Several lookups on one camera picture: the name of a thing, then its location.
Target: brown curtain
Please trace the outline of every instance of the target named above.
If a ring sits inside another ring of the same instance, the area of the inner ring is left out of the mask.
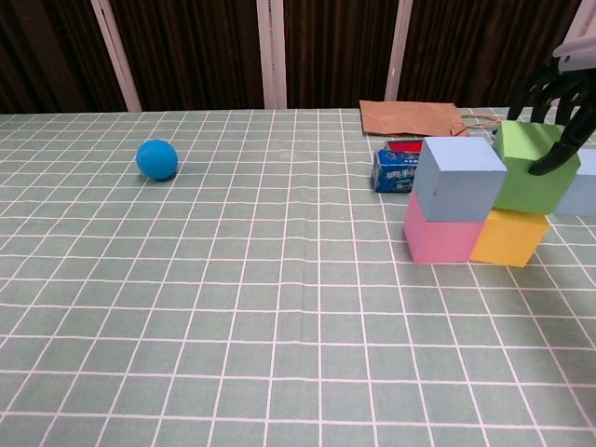
[[[263,108],[254,0],[112,0],[143,110]]]
[[[91,3],[0,2],[0,113],[126,110]]]
[[[385,97],[398,0],[285,0],[289,107]]]
[[[508,106],[562,42],[580,1],[414,1],[398,98]]]

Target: green cube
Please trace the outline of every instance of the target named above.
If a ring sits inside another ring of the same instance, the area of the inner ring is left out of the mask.
[[[546,154],[561,138],[564,126],[503,121],[494,139],[494,149],[507,166],[507,177],[494,208],[550,214],[557,207],[579,169],[572,156],[553,172],[534,176],[530,165]]]

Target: blue ball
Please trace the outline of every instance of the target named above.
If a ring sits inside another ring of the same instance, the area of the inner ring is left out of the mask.
[[[154,180],[166,180],[178,168],[176,150],[162,140],[149,140],[141,144],[136,159],[141,172]]]

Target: paper bag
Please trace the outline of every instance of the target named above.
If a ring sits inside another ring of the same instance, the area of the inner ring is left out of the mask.
[[[360,101],[360,113],[367,133],[467,136],[462,116],[448,102]]]

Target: blue cube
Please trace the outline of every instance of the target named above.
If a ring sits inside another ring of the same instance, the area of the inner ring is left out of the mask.
[[[596,149],[582,148],[577,156],[581,166],[554,213],[596,217]]]
[[[427,222],[478,222],[488,216],[506,176],[483,138],[427,137],[413,190]]]

